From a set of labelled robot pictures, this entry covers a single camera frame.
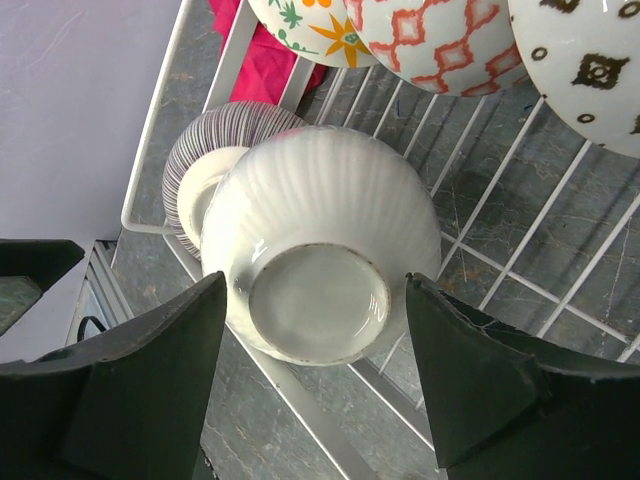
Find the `black pattern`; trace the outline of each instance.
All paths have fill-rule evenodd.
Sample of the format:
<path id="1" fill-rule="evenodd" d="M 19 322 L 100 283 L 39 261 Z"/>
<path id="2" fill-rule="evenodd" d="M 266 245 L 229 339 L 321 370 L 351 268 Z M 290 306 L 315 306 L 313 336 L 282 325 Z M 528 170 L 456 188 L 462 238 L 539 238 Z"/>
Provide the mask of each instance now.
<path id="1" fill-rule="evenodd" d="M 580 62 L 578 76 L 573 85 L 586 85 L 600 90 L 611 90 L 618 83 L 620 72 L 629 58 L 611 58 L 587 53 Z"/>
<path id="2" fill-rule="evenodd" d="M 638 13 L 640 13 L 640 2 L 629 2 L 618 10 L 620 18 L 635 17 Z"/>
<path id="3" fill-rule="evenodd" d="M 538 47 L 538 48 L 535 48 L 533 52 L 531 52 L 531 58 L 537 62 L 545 58 L 548 53 L 549 51 L 546 48 Z"/>
<path id="4" fill-rule="evenodd" d="M 640 115 L 638 115 L 638 117 L 636 118 L 636 126 L 635 128 L 631 131 L 631 135 L 640 135 Z"/>
<path id="5" fill-rule="evenodd" d="M 583 113 L 582 115 L 580 115 L 578 117 L 578 121 L 580 123 L 591 123 L 596 119 L 595 115 L 592 115 L 590 113 Z"/>
<path id="6" fill-rule="evenodd" d="M 580 5 L 580 0 L 540 0 L 540 5 L 547 5 L 560 10 L 562 13 L 573 13 Z"/>

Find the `black cable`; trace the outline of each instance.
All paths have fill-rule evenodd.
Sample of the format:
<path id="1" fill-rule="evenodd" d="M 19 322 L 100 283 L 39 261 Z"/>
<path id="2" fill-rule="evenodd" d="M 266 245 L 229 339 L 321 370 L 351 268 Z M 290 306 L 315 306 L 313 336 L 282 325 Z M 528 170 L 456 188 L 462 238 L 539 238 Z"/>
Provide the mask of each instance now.
<path id="1" fill-rule="evenodd" d="M 82 320 L 80 320 L 80 325 L 78 326 L 78 336 L 76 338 L 76 341 L 81 342 L 84 340 L 84 332 L 87 329 L 87 324 L 89 322 L 93 323 L 96 326 L 96 328 L 100 330 L 100 333 L 107 330 L 100 320 L 98 320 L 93 315 L 89 315 L 87 317 L 84 317 Z"/>

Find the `bowl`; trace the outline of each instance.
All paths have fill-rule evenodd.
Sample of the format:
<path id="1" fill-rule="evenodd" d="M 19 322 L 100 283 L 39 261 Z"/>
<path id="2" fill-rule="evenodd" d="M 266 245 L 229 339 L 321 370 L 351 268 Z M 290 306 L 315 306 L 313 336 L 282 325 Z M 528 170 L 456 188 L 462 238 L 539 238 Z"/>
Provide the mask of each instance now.
<path id="1" fill-rule="evenodd" d="M 249 0 L 265 28 L 301 57 L 329 67 L 368 67 L 371 56 L 342 0 Z"/>
<path id="2" fill-rule="evenodd" d="M 226 275 L 236 333 L 280 360 L 334 365 L 406 331 L 405 276 L 436 277 L 440 229 L 393 149 L 305 127 L 252 148 L 220 182 L 201 249 L 203 273 Z"/>
<path id="3" fill-rule="evenodd" d="M 185 173 L 178 188 L 178 218 L 185 235 L 200 248 L 202 222 L 220 181 L 249 149 L 222 147 L 200 157 Z"/>
<path id="4" fill-rule="evenodd" d="M 527 78 L 507 0 L 344 3 L 355 31 L 380 63 L 423 90 L 487 95 Z"/>
<path id="5" fill-rule="evenodd" d="M 193 120 L 173 145 L 162 176 L 162 203 L 169 225 L 185 249 L 200 258 L 178 213 L 178 191 L 189 168 L 205 155 L 225 147 L 251 148 L 272 135 L 306 122 L 275 105 L 232 102 L 209 110 Z"/>
<path id="6" fill-rule="evenodd" d="M 640 157 L 640 1 L 512 0 L 509 8 L 548 105 L 593 143 Z"/>

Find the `white wire rack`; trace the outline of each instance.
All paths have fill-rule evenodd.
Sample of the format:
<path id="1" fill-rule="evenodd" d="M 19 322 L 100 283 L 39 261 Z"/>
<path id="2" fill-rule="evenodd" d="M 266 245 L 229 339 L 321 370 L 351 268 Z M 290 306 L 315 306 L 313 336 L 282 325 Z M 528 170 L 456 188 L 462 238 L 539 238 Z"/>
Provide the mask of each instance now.
<path id="1" fill-rule="evenodd" d="M 122 211 L 122 225 L 124 226 L 124 228 L 135 232 L 163 235 L 171 251 L 175 254 L 177 259 L 180 261 L 191 278 L 194 281 L 198 281 L 202 277 L 200 264 L 193 257 L 191 257 L 186 252 L 186 250 L 184 250 L 184 248 L 182 248 L 175 236 L 172 235 L 171 229 L 167 226 L 166 222 L 164 225 L 145 225 L 135 223 L 131 220 L 133 201 L 136 196 L 143 162 L 146 156 L 147 147 L 149 145 L 149 139 L 154 127 L 157 113 L 160 108 L 160 100 L 168 78 L 169 69 L 177 49 L 178 40 L 180 39 L 185 19 L 187 18 L 189 9 L 191 7 L 191 1 L 192 0 L 183 0 L 181 3 L 166 50 L 166 54 L 162 63 L 162 67 L 160 69 L 151 105 L 147 114 L 139 147 L 136 153 L 127 194 L 125 197 L 125 203 Z M 257 19 L 253 14 L 253 11 L 251 10 L 247 0 L 242 0 L 235 21 L 233 23 L 230 37 L 221 55 L 216 74 L 211 84 L 209 95 L 203 107 L 203 111 L 209 110 L 229 101 L 235 84 L 235 79 L 240 71 L 240 67 L 246 55 L 252 33 L 255 30 L 256 25 Z M 289 78 L 289 82 L 287 84 L 285 92 L 283 93 L 280 100 L 280 106 L 292 112 L 296 111 L 296 108 L 298 107 L 298 104 L 302 98 L 302 94 L 304 92 L 307 81 L 309 80 L 310 75 L 313 71 L 313 68 L 313 63 L 305 59 L 298 58 L 297 63 L 295 64 L 295 67 Z M 348 125 L 352 121 L 356 108 L 362 100 L 363 92 L 369 81 L 371 80 L 372 72 L 373 69 L 371 68 L 364 76 L 362 85 L 346 115 L 344 121 L 345 125 Z M 340 88 L 345 81 L 346 75 L 347 70 L 340 70 L 334 76 L 333 82 L 329 88 L 329 91 L 327 92 L 325 101 L 317 116 L 317 124 L 322 124 L 327 120 L 327 117 L 332 110 L 333 104 L 340 91 Z M 384 122 L 393 105 L 395 104 L 396 98 L 398 97 L 398 94 L 403 85 L 403 81 L 397 81 L 395 90 L 393 91 L 391 98 L 386 105 L 382 118 L 380 119 L 375 132 L 373 133 L 374 136 L 378 136 L 380 134 Z M 423 127 L 427 123 L 427 120 L 429 119 L 429 116 L 431 115 L 433 108 L 438 100 L 439 98 L 437 95 L 431 98 L 430 103 L 428 104 L 417 128 L 415 129 L 412 138 L 410 139 L 406 149 L 404 149 L 403 154 L 405 158 L 409 156 L 410 152 L 415 147 L 416 142 L 418 142 L 418 137 Z M 460 138 L 451 151 L 451 154 L 445 162 L 444 167 L 439 173 L 436 181 L 431 187 L 430 193 L 432 196 L 435 196 L 440 187 L 443 185 L 444 179 L 448 174 L 450 174 L 452 165 L 460 154 L 465 140 L 467 139 L 479 115 L 485 107 L 486 100 L 486 98 L 483 98 L 479 101 L 467 125 L 464 127 Z M 547 289 L 537 285 L 527 278 L 524 278 L 522 275 L 519 275 L 512 270 L 514 265 L 516 264 L 516 261 L 520 258 L 527 245 L 530 244 L 531 239 L 538 231 L 552 206 L 554 205 L 560 194 L 563 192 L 563 190 L 567 187 L 572 175 L 585 158 L 585 155 L 591 148 L 591 142 L 584 142 L 582 148 L 580 148 L 577 155 L 562 175 L 560 181 L 557 183 L 548 199 L 544 203 L 544 206 L 540 209 L 535 220 L 529 226 L 528 230 L 524 234 L 524 237 L 519 242 L 517 247 L 511 252 L 508 261 L 504 265 L 489 258 L 480 251 L 472 248 L 464 241 L 465 238 L 467 238 L 467 234 L 474 225 L 474 222 L 478 218 L 483 207 L 485 207 L 487 200 L 494 191 L 496 185 L 498 185 L 498 182 L 501 179 L 503 173 L 509 166 L 511 160 L 514 158 L 514 154 L 521 146 L 522 142 L 525 141 L 527 132 L 534 123 L 534 120 L 538 116 L 543 105 L 544 100 L 540 98 L 533 106 L 533 108 L 529 110 L 528 116 L 523 122 L 518 135 L 502 158 L 498 168 L 495 171 L 495 174 L 484 190 L 484 193 L 480 197 L 479 201 L 475 205 L 475 208 L 471 212 L 471 215 L 466 220 L 466 223 L 461 226 L 458 235 L 454 237 L 447 233 L 443 233 L 444 240 L 450 243 L 451 247 L 444 256 L 440 274 L 445 271 L 457 252 L 466 252 L 466 254 L 475 257 L 480 262 L 491 266 L 495 271 L 499 272 L 497 278 L 484 295 L 482 301 L 479 303 L 478 307 L 480 309 L 485 309 L 491 299 L 494 298 L 494 295 L 498 291 L 500 285 L 503 284 L 503 282 L 507 278 L 509 278 L 512 281 L 520 283 L 524 287 L 530 289 L 531 291 L 547 299 L 555 305 L 552 313 L 544 320 L 542 326 L 537 330 L 537 332 L 534 332 L 538 337 L 544 337 L 545 334 L 549 332 L 549 329 L 552 327 L 554 322 L 558 320 L 560 315 L 564 311 L 568 311 L 578 318 L 582 319 L 583 321 L 588 322 L 592 326 L 596 327 L 601 332 L 603 332 L 603 334 L 614 337 L 618 341 L 622 342 L 624 344 L 624 349 L 619 355 L 618 361 L 625 362 L 637 349 L 640 348 L 640 335 L 630 338 L 628 334 L 624 334 L 611 327 L 610 325 L 604 323 L 603 321 L 595 318 L 594 316 L 589 315 L 577 306 L 573 305 L 571 302 L 578 290 L 589 278 L 600 260 L 620 235 L 621 231 L 630 222 L 632 216 L 640 206 L 640 195 L 636 195 L 633 201 L 628 205 L 622 216 L 616 221 L 613 229 L 606 236 L 595 254 L 593 254 L 589 262 L 573 282 L 572 286 L 563 296 L 558 297 L 554 295 Z M 329 415 L 324 413 L 324 411 L 319 407 L 317 401 L 307 390 L 305 390 L 305 388 L 303 388 L 303 386 L 294 377 L 289 368 L 285 364 L 276 361 L 253 349 L 252 347 L 247 345 L 241 338 L 237 338 L 239 343 L 246 349 L 252 360 L 264 373 L 266 378 L 273 385 L 275 390 L 281 395 L 281 397 L 291 408 L 297 418 L 303 423 L 305 428 L 316 440 L 318 445 L 323 449 L 330 461 L 335 465 L 342 476 L 344 478 L 358 480 L 366 478 L 376 478 L 376 473 L 367 464 L 367 462 L 365 462 L 360 453 L 349 443 L 349 441 L 347 441 L 337 423 L 334 422 Z M 386 367 L 389 365 L 392 356 L 400 345 L 401 340 L 402 339 L 398 340 L 398 342 L 396 342 L 395 345 L 391 348 L 384 361 L 380 364 L 380 367 L 374 366 L 374 364 L 369 360 L 361 360 L 350 365 L 349 368 L 407 425 L 408 428 L 410 428 L 415 433 L 418 441 L 423 442 L 429 448 L 433 448 L 429 422 L 424 411 L 421 409 L 421 406 L 424 403 L 424 399 L 420 398 L 418 401 L 409 400 L 408 396 L 401 392 L 392 382 L 388 380 L 386 375 L 383 374 Z"/>

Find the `green leaf pattern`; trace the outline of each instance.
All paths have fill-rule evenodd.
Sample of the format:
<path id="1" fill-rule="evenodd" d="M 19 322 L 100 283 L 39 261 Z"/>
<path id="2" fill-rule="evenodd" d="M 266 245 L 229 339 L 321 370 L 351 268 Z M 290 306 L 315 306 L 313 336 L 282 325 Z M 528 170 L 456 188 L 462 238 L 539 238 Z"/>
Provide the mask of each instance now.
<path id="1" fill-rule="evenodd" d="M 296 12 L 296 6 L 293 2 L 285 3 L 284 8 L 280 11 L 280 16 L 284 18 L 284 22 L 289 24 L 289 30 L 300 25 L 302 17 Z"/>
<path id="2" fill-rule="evenodd" d="M 289 30 L 293 30 L 296 27 L 300 26 L 300 22 L 302 21 L 302 17 L 296 11 L 296 6 L 293 3 L 293 0 L 289 2 L 284 2 L 284 7 L 280 5 L 280 0 L 268 0 L 269 6 L 275 4 L 278 7 L 280 16 L 283 18 L 284 23 L 289 26 Z M 285 29 L 281 28 L 278 30 L 278 38 L 282 43 L 284 43 L 287 48 L 293 50 L 294 52 L 302 52 L 308 53 L 310 55 L 318 55 L 318 52 L 312 52 L 311 50 L 307 50 L 305 47 L 301 46 L 298 42 L 290 42 L 287 38 L 287 32 Z"/>

